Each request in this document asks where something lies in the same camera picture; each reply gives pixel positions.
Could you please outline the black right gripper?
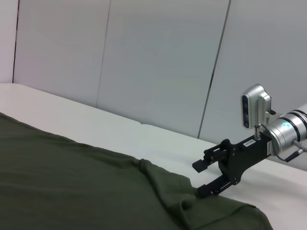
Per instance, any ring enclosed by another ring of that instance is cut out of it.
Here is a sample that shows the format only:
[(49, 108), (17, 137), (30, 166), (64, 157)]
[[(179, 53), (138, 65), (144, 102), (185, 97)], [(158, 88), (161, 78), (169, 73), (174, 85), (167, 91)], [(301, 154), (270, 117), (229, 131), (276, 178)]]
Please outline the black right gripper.
[(197, 188), (200, 197), (217, 196), (231, 185), (238, 184), (247, 169), (269, 157), (267, 146), (271, 140), (265, 134), (261, 134), (260, 140), (251, 136), (237, 144), (225, 139), (220, 145), (205, 150), (203, 159), (194, 162), (192, 167), (201, 173), (218, 161), (223, 175)]

